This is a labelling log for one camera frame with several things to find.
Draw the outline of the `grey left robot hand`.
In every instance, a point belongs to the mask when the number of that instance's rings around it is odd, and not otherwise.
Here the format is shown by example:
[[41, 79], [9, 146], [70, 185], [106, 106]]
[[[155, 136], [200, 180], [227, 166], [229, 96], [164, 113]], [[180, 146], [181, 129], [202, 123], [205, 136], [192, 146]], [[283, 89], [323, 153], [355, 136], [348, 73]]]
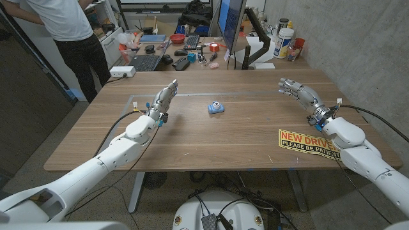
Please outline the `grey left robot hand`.
[[178, 81], [175, 79], [163, 90], [159, 91], [154, 99], [152, 104], [149, 106], [147, 116], [151, 117], [155, 121], [162, 120], [164, 123], [167, 123], [168, 119], [168, 109], [171, 103], [171, 100], [177, 94]]

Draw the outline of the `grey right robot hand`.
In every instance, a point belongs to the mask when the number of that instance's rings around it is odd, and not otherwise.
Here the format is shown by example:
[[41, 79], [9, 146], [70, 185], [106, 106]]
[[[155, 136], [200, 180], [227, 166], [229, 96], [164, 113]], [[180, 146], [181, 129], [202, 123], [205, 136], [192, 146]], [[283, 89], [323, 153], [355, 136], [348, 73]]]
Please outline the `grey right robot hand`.
[[312, 88], [285, 78], [281, 78], [279, 87], [280, 93], [293, 96], [300, 102], [301, 106], [309, 114], [307, 117], [308, 123], [318, 130], [321, 130], [332, 120], [334, 110], [326, 107], [323, 100]]

